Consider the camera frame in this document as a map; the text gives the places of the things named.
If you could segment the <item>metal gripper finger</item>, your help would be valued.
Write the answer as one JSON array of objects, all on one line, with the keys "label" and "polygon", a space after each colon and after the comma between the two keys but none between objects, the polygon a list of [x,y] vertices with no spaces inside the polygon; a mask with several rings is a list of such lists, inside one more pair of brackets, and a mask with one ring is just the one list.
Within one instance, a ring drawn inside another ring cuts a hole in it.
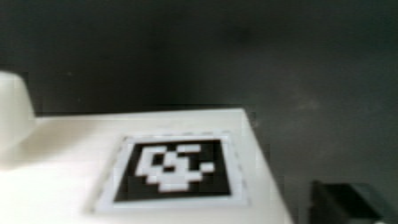
[{"label": "metal gripper finger", "polygon": [[364,183],[311,183],[309,224],[398,224],[398,212]]}]

